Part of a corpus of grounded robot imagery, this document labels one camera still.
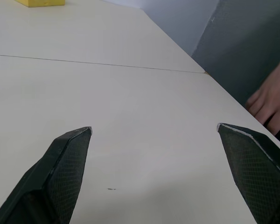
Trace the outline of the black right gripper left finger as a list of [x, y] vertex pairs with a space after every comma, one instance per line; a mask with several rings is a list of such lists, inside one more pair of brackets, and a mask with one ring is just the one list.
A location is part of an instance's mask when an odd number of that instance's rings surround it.
[[91, 136], [87, 126], [54, 139], [0, 207], [0, 224], [69, 224]]

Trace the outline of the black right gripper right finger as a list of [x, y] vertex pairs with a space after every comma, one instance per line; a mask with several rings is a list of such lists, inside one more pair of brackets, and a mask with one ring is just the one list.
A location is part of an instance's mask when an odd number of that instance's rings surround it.
[[254, 130], [218, 123], [233, 180], [257, 224], [280, 224], [280, 148]]

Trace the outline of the bystander bare hand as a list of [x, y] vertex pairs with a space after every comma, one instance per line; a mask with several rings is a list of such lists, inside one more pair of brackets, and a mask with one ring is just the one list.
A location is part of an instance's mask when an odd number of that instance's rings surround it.
[[245, 106], [259, 123], [267, 123], [266, 128], [271, 134], [280, 131], [280, 62]]

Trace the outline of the yellow sponge block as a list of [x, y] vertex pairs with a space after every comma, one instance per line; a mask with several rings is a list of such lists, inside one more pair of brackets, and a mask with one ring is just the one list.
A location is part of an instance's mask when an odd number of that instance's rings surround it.
[[15, 0], [27, 7], [53, 7], [64, 6], [65, 0]]

